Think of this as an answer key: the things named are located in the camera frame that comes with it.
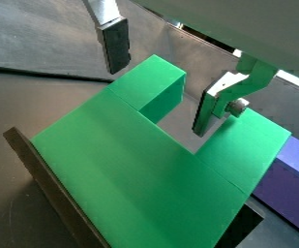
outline green block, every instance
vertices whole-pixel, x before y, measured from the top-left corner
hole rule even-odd
[[[142,77],[161,65],[150,58],[138,67],[138,88]],[[179,72],[165,72],[170,85],[171,78],[179,80]],[[219,158],[209,155],[207,160],[190,153],[142,114],[139,103],[150,105],[150,98],[166,92],[158,84],[151,87],[139,89],[146,99],[141,101],[135,93],[127,98],[122,84],[113,84],[31,142],[113,248],[214,247],[249,197],[230,175],[217,169],[217,163],[226,168],[238,163],[239,155],[222,150]],[[243,121],[251,118],[246,113]],[[245,132],[253,134],[254,144],[265,144],[262,155],[254,155],[250,146],[245,150],[245,133],[234,120],[237,135],[221,128],[206,148],[218,153],[231,138],[238,139],[234,152],[253,153],[254,169],[262,173],[289,133],[261,115],[255,118],[266,125],[250,126]],[[246,167],[249,160],[241,163]]]
[[[247,109],[239,118],[230,116],[195,156],[250,196],[289,137],[287,130]]]
[[[154,55],[109,89],[154,123],[183,100],[186,72]]]

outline green foam block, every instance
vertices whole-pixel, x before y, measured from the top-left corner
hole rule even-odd
[[[125,82],[125,87],[142,87],[142,77],[155,76],[162,61],[155,62],[157,57],[151,57],[141,64],[142,73],[129,76],[138,83]],[[169,83],[163,89],[174,83],[181,87],[181,71],[165,72]],[[151,82],[153,91],[158,87],[151,95],[157,99],[166,90],[159,89],[159,80]],[[247,187],[235,184],[238,176],[225,173],[225,168],[249,168],[249,159],[242,161],[239,157],[253,153],[257,172],[249,180],[258,183],[289,132],[249,111],[242,122],[266,124],[245,130],[253,133],[251,142],[263,144],[262,150],[242,146],[245,134],[239,121],[233,121],[234,125],[223,126],[194,155],[153,123],[133,98],[127,101],[122,84],[118,87],[107,87],[31,142],[113,248],[214,247],[250,194]],[[174,99],[182,98],[178,90],[171,92]],[[147,106],[150,97],[145,97]],[[230,149],[235,154],[225,150],[219,153],[231,139],[239,140]],[[210,150],[219,160],[209,155]]]

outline green object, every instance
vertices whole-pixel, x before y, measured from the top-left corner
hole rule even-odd
[[[183,100],[186,72],[153,56],[109,89],[154,123]]]
[[[225,167],[239,163],[238,170],[249,168],[242,156],[253,154],[257,171],[243,180],[257,184],[290,135],[250,110],[221,128],[203,153],[191,154],[142,113],[143,106],[161,111],[150,98],[163,101],[161,96],[182,86],[182,78],[179,69],[151,57],[117,81],[119,85],[109,86],[31,140],[113,248],[214,247],[250,194],[234,184],[238,176],[225,173]],[[137,98],[135,88],[143,97]],[[169,92],[167,101],[181,99],[179,90]],[[259,125],[242,132],[239,121]],[[246,147],[245,133],[251,134]],[[225,152],[231,139],[239,141],[230,147],[233,156]],[[249,143],[263,146],[259,154]]]

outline dark gray surface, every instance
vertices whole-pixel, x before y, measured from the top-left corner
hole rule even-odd
[[[18,126],[33,137],[105,86],[95,82],[0,75],[0,247],[77,247],[2,134]],[[203,143],[191,130],[195,108],[197,103],[186,96],[159,122],[190,150]],[[267,209],[266,214],[263,224],[239,247],[299,247],[299,232]]]
[[[117,3],[129,18],[133,57],[119,74],[107,73],[95,23],[82,0],[0,0],[0,67],[118,78],[155,53],[189,71],[189,84],[202,85],[234,68],[237,58],[230,54],[197,41],[129,0]]]

